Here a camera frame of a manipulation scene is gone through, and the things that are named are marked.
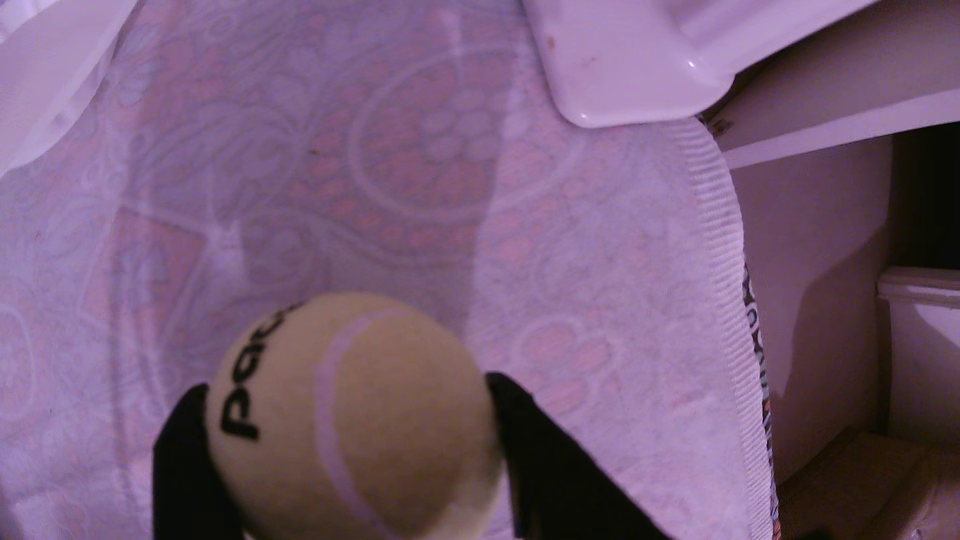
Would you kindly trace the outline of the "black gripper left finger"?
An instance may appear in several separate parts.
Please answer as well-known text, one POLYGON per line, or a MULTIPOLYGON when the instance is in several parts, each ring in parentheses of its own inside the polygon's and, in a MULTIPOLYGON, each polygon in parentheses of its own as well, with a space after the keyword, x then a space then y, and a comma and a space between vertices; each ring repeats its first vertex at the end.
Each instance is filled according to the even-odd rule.
POLYGON ((153 539, 244 539, 241 516, 210 456, 210 387, 197 384, 171 411, 152 448, 153 539))

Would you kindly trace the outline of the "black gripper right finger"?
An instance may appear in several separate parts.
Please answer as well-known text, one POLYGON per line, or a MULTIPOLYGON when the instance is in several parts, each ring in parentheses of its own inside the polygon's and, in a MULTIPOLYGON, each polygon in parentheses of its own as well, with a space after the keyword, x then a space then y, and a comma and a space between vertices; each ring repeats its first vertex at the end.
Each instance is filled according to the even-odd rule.
POLYGON ((516 539, 668 539, 509 375, 485 374, 516 539))

